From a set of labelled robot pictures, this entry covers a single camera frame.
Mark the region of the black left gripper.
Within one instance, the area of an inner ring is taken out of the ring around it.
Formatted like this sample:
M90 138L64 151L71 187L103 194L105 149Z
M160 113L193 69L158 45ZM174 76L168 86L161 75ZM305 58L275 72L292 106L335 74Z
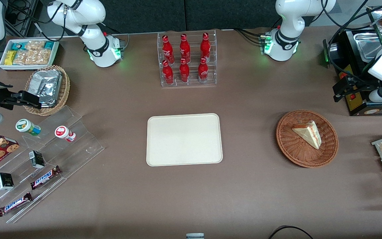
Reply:
M343 81L338 81L333 86L334 101L339 102L348 92L350 92L352 96L358 92L371 92L377 88L379 88L379 80L375 77L369 77L367 80L364 80L345 75Z

